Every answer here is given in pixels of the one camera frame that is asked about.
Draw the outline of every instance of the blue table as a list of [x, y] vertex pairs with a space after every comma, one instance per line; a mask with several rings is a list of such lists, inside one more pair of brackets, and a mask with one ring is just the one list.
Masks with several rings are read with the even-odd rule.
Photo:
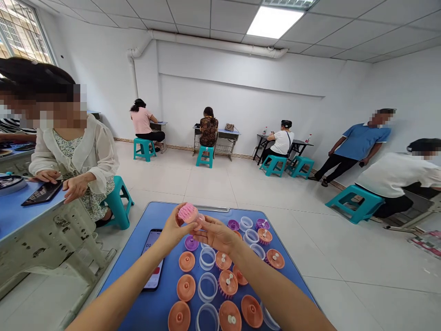
[[[133, 231], [129, 241], [125, 245], [118, 260], [116, 261], [112, 271], [106, 279], [103, 287], [100, 290], [100, 294], [105, 291], [118, 277], [120, 277], [126, 270], [128, 270], [132, 264], [142, 254], [147, 236], [153, 228], [163, 228], [165, 221], [172, 212], [176, 204], [164, 203], [164, 202], [150, 202], [142, 215], [138, 225]], [[264, 213], [260, 211], [247, 211], [240, 209], [225, 209], [225, 212], [221, 211], [206, 211], [204, 209], [210, 209], [210, 207], [200, 207], [203, 214], [210, 215], [218, 218], [224, 223], [227, 223], [230, 219], [240, 220], [242, 216], [250, 217], [254, 224], [258, 218], [268, 219]], [[290, 259], [289, 254], [286, 252], [284, 246], [280, 242], [276, 232], [271, 226], [270, 229], [273, 234], [273, 240], [268, 246], [264, 246], [265, 252], [274, 248], [281, 252], [285, 259], [285, 267], [280, 272], [294, 282], [313, 302], [316, 302], [305, 282], [302, 279], [299, 271], [297, 270], [294, 262]], [[163, 270], [161, 274], [161, 280], [159, 287], [154, 292], [143, 291], [135, 301], [134, 305], [130, 309], [119, 330], [167, 330], [167, 321], [170, 308], [175, 302], [179, 300], [176, 293], [176, 285], [179, 278], [184, 275], [178, 265], [179, 256], [186, 249], [184, 247], [184, 239], [173, 249], [173, 251], [165, 258], [163, 264]], [[196, 258], [196, 264], [189, 274], [193, 276], [196, 281], [196, 286], [199, 282], [199, 278], [205, 272], [199, 266], [199, 256], [201, 252], [201, 246], [194, 252]], [[216, 278], [219, 278], [219, 270], [216, 265], [210, 270]], [[255, 292], [250, 285], [240, 286], [236, 295], [232, 301], [237, 305], [240, 310], [240, 303], [242, 297], [245, 294], [250, 294], [260, 302], [260, 299], [256, 296]], [[224, 301], [220, 292], [218, 291], [215, 299], [211, 302], [217, 309], [220, 308]], [[191, 310], [191, 323], [189, 330], [195, 330], [196, 327], [196, 315], [199, 308], [202, 305], [202, 301], [199, 299], [198, 291], [196, 290], [194, 297], [188, 302], [188, 306]], [[211, 318], [207, 320], [201, 319], [200, 323], [205, 322], [205, 330], [211, 330], [210, 325], [213, 324]], [[269, 330], [265, 323], [262, 324], [261, 330]], [[242, 330], [252, 330], [250, 326], [242, 318]]]

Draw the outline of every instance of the purple plastic part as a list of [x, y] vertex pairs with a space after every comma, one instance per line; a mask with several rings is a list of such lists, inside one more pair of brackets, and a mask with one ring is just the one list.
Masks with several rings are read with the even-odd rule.
[[239, 222], [236, 220], [229, 220], [228, 227], [233, 231], [238, 231], [239, 230]]
[[193, 239], [192, 235], [185, 238], [184, 244], [187, 251], [195, 251], [199, 247], [199, 241]]
[[256, 222], [256, 229], [266, 229], [269, 230], [270, 229], [270, 223], [268, 221], [266, 221], [265, 224], [263, 224], [265, 220], [263, 218], [259, 218]]

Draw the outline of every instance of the white shirt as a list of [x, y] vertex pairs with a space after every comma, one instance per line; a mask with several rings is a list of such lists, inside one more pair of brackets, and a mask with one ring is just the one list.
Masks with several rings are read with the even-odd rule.
[[276, 138], [276, 143], [271, 146], [271, 150], [279, 154], [287, 154], [289, 151], [289, 147], [294, 140], [294, 132], [279, 131], [274, 133], [274, 137]]
[[403, 187], [421, 182], [422, 187], [441, 187], [441, 167], [408, 153], [386, 153], [367, 168], [356, 184], [386, 198], [404, 195]]
[[119, 166], [115, 142], [110, 130], [97, 121], [92, 114], [87, 115], [87, 127], [83, 139], [75, 149], [72, 158], [60, 150], [55, 141], [53, 129], [37, 129], [37, 146], [31, 155], [29, 171], [36, 174], [41, 170], [77, 170], [84, 174], [91, 172], [96, 180], [90, 182], [93, 193], [105, 194], [107, 180], [116, 174]]

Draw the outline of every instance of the phone screen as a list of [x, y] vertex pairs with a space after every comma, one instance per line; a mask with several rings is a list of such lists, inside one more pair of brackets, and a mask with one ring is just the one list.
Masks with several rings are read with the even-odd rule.
[[[152, 245], [155, 243], [155, 241], [159, 238], [159, 235], [161, 234], [162, 229], [153, 229], [150, 231], [147, 237], [146, 245], [144, 246], [144, 250], [142, 253], [146, 250], [148, 250]], [[159, 284], [159, 278], [161, 277], [162, 272], [162, 264], [164, 263], [164, 259], [161, 261], [161, 263], [158, 265], [158, 267], [153, 271], [152, 276], [148, 280], [147, 284], [144, 286], [145, 290], [156, 290]]]

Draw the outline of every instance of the teal plastic stool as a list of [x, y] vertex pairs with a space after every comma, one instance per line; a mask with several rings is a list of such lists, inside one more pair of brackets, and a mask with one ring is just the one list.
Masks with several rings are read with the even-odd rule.
[[[208, 152], [209, 156], [206, 155], [202, 155], [203, 152]], [[199, 164], [208, 164], [210, 166], [210, 169], [213, 168], [213, 154], [215, 152], [215, 148], [214, 147], [207, 147], [207, 146], [202, 146], [199, 149], [199, 155], [198, 155], [198, 159], [196, 160], [196, 166], [199, 166]]]
[[[129, 190], [126, 188], [123, 179], [120, 176], [114, 176], [113, 179], [115, 181], [115, 189], [107, 196], [104, 202], [107, 203], [110, 210], [115, 215], [115, 218], [107, 223], [106, 226], [117, 224], [121, 230], [126, 230], [130, 226], [130, 207], [135, 203], [130, 197]], [[128, 200], [126, 208], [124, 208], [121, 198], [126, 198]]]
[[[359, 205], [355, 201], [352, 201], [352, 198], [356, 195], [364, 198], [364, 201], [361, 205]], [[345, 203], [357, 206], [358, 208], [356, 210], [349, 209], [347, 206], [345, 206]], [[340, 208], [344, 212], [351, 215], [351, 217], [349, 218], [349, 222], [358, 224], [358, 222], [360, 222], [361, 220], [365, 220], [366, 222], [369, 221], [371, 216], [382, 204], [384, 204], [383, 198], [371, 192], [368, 192], [359, 186], [351, 185], [346, 190], [339, 193], [335, 198], [331, 199], [325, 205], [329, 208], [331, 208], [332, 206]]]
[[[136, 144], [139, 144], [141, 149], [136, 150]], [[155, 145], [153, 141], [141, 138], [133, 139], [133, 159], [135, 160], [137, 156], [146, 158], [146, 162], [150, 162], [150, 156], [156, 156]]]
[[[265, 166], [266, 160], [271, 159], [271, 163], [268, 166]], [[277, 167], [277, 163], [283, 162], [282, 168]], [[266, 171], [266, 176], [269, 177], [271, 174], [275, 173], [276, 175], [279, 175], [279, 177], [282, 177], [283, 170], [286, 166], [286, 158], [282, 156], [275, 156], [275, 155], [269, 155], [266, 157], [265, 161], [263, 161], [262, 165], [259, 169], [264, 169]]]
[[[305, 165], [309, 165], [309, 170], [306, 173], [302, 172], [302, 168]], [[297, 176], [304, 176], [305, 179], [308, 179], [313, 165], [314, 165], [314, 160], [311, 160], [311, 159], [304, 157], [304, 156], [296, 156], [296, 157], [294, 157], [293, 162], [287, 168], [287, 170], [291, 171], [292, 178], [295, 178]]]

